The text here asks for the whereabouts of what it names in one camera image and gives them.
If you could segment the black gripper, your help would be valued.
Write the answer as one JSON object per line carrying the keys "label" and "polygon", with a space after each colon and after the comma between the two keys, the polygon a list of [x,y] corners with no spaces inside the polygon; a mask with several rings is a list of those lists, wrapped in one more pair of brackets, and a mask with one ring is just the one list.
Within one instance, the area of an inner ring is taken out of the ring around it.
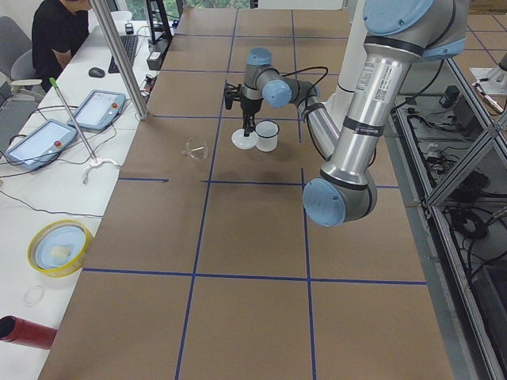
{"label": "black gripper", "polygon": [[255,132],[255,115],[261,111],[262,99],[253,100],[242,96],[240,104],[243,113],[243,136],[249,137],[253,132]]}

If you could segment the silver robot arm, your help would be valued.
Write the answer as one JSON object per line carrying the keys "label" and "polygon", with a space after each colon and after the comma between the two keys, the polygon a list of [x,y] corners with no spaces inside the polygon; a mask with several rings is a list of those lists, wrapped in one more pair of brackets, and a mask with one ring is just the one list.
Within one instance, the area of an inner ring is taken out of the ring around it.
{"label": "silver robot arm", "polygon": [[297,107],[325,160],[320,176],[303,190],[304,209],[313,222],[340,226],[373,210],[377,191],[368,164],[405,76],[414,63],[463,50],[469,7],[468,1],[366,1],[357,6],[353,23],[366,29],[365,60],[340,126],[314,85],[281,76],[269,50],[250,51],[239,96],[244,133],[253,132],[263,101],[274,108]]}

